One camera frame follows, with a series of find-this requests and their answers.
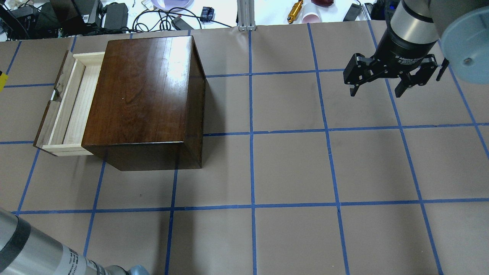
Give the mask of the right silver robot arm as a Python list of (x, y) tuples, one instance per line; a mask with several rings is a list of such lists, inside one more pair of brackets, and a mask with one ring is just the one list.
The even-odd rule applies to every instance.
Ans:
[(343, 79), (355, 96), (359, 87), (379, 78), (399, 78), (395, 96), (413, 86), (423, 86), (435, 73), (430, 54), (440, 41), (444, 55), (437, 80), (451, 65), (462, 80), (488, 84), (487, 0), (401, 0), (373, 56), (352, 55)]

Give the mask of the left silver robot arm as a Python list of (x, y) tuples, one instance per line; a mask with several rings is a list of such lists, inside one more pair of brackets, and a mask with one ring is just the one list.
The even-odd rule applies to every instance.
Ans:
[(141, 265), (129, 270), (103, 267), (1, 209), (0, 271), (2, 275), (148, 275)]

